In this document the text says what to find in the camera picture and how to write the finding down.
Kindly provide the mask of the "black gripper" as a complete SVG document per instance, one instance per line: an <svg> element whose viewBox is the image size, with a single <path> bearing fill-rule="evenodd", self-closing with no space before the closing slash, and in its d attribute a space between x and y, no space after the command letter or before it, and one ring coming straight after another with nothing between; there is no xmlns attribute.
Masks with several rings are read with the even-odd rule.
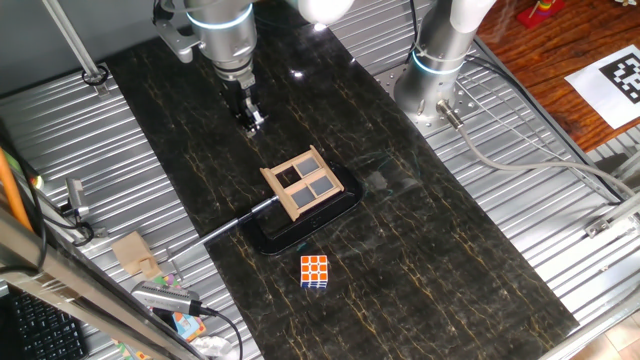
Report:
<svg viewBox="0 0 640 360"><path fill-rule="evenodd" d="M256 79L253 73L241 75L236 79L221 80L221 94L229 110L238 113L236 118L247 137L253 137L256 129L264 123L264 117L258 104L258 94L255 92Z"/></svg>

